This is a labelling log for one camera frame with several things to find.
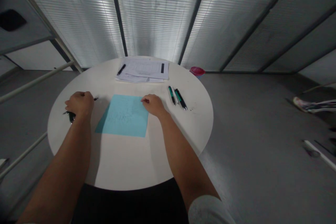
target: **forearm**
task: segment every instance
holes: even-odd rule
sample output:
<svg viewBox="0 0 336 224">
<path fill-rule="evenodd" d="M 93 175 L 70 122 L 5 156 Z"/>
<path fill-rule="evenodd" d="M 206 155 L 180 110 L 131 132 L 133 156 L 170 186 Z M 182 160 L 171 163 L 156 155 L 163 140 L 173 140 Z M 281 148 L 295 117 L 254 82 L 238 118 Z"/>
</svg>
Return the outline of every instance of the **forearm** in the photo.
<svg viewBox="0 0 336 224">
<path fill-rule="evenodd" d="M 212 195 L 220 199 L 196 153 L 166 112 L 159 117 L 170 169 L 180 188 L 187 210 L 199 196 Z"/>
<path fill-rule="evenodd" d="M 69 223 L 90 164 L 90 117 L 74 120 L 18 223 Z"/>
</svg>

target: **marker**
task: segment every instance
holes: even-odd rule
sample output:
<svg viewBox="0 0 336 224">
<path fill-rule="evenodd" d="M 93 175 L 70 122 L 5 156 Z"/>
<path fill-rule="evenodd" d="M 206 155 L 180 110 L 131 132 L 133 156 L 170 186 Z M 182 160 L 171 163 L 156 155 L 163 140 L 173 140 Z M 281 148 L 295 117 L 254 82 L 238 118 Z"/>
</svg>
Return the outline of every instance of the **marker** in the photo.
<svg viewBox="0 0 336 224">
<path fill-rule="evenodd" d="M 174 95 L 173 95 L 173 92 L 172 92 L 172 88 L 170 86 L 168 86 L 168 89 L 169 89 L 169 92 L 170 92 L 170 95 L 171 95 L 171 99 L 172 99 L 172 101 L 174 103 L 174 106 L 176 106 Z"/>
<path fill-rule="evenodd" d="M 125 66 L 126 66 L 126 64 L 124 64 L 124 65 L 121 67 L 121 69 L 119 70 L 119 72 L 117 73 L 117 75 L 121 74 L 121 72 L 124 70 Z"/>
<path fill-rule="evenodd" d="M 180 91 L 179 91 L 178 89 L 175 89 L 175 91 L 176 91 L 176 94 L 177 94 L 177 95 L 179 96 L 179 98 L 180 98 L 180 102 L 181 102 L 182 108 L 183 108 L 184 110 L 188 110 L 187 105 L 186 105 L 186 103 L 184 102 L 184 100 L 183 100 L 183 98 L 182 98 L 182 95 L 181 95 Z"/>
<path fill-rule="evenodd" d="M 178 101 L 178 98 L 177 98 L 177 96 L 176 96 L 175 89 L 174 89 L 173 86 L 172 86 L 172 88 L 173 88 L 173 94 L 174 94 L 174 97 L 175 97 L 175 99 L 176 99 L 176 102 L 177 102 L 177 104 L 180 104 L 180 102 Z"/>
</svg>

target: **round white table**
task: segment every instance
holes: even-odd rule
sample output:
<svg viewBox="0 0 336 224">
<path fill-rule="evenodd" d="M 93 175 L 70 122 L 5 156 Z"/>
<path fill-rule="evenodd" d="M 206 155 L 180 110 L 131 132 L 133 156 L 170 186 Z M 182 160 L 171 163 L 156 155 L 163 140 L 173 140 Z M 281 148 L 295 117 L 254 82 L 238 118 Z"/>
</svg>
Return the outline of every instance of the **round white table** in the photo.
<svg viewBox="0 0 336 224">
<path fill-rule="evenodd" d="M 153 57 L 150 60 L 162 60 Z M 91 118 L 91 160 L 86 183 L 109 190 L 135 190 L 157 185 L 173 177 L 157 117 L 149 114 L 146 137 L 95 133 L 95 128 L 112 96 L 158 95 L 192 148 L 199 155 L 206 146 L 214 121 L 208 92 L 187 69 L 170 62 L 169 80 L 163 83 L 116 81 L 122 59 L 112 59 L 92 67 L 73 79 L 57 97 L 48 120 L 48 139 L 55 155 L 71 124 L 64 102 L 76 91 L 90 91 L 94 102 Z M 188 107 L 173 105 L 168 85 L 178 88 Z"/>
</svg>

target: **railing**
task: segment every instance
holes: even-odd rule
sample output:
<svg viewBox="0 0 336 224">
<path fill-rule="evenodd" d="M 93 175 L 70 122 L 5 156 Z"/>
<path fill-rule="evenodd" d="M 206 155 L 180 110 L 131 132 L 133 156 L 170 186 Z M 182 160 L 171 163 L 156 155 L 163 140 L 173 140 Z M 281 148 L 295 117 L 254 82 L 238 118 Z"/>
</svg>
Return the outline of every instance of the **railing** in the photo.
<svg viewBox="0 0 336 224">
<path fill-rule="evenodd" d="M 13 98 L 14 96 L 18 95 L 19 93 L 27 90 L 28 88 L 44 81 L 45 79 L 57 74 L 58 72 L 62 71 L 63 69 L 73 65 L 74 62 L 70 61 L 55 70 L 50 71 L 49 73 L 46 73 L 45 75 L 42 75 L 35 80 L 15 89 L 12 92 L 9 92 L 8 94 L 5 94 L 4 96 L 0 97 L 0 104 L 9 100 L 10 98 Z M 1 180 L 18 164 L 20 161 L 28 155 L 29 152 L 31 152 L 45 137 L 47 136 L 47 132 L 45 132 L 42 136 L 39 137 L 28 149 L 26 149 L 13 163 L 11 163 L 2 173 L 0 173 L 0 182 Z"/>
</svg>

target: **light blue paper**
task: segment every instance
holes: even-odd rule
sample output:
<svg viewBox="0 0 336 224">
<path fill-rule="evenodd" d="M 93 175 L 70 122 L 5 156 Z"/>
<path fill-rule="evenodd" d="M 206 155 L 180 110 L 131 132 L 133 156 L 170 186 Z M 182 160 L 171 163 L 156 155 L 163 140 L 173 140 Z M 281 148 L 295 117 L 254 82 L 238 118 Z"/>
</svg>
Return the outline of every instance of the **light blue paper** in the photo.
<svg viewBox="0 0 336 224">
<path fill-rule="evenodd" d="M 115 94 L 95 132 L 145 137 L 147 121 L 148 111 L 142 105 L 141 97 Z"/>
</svg>

